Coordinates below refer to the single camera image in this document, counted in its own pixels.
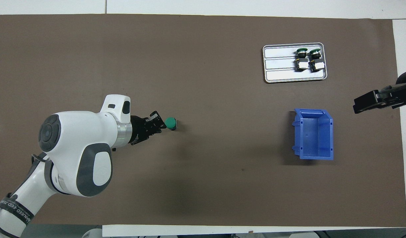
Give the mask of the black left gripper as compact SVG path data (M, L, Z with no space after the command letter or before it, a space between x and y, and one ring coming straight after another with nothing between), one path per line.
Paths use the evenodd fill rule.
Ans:
M166 129L166 125L162 120L159 113L155 110L150 114L150 120L148 117L131 116L132 136L131 145L138 144L149 139L149 135L160 134L162 129Z

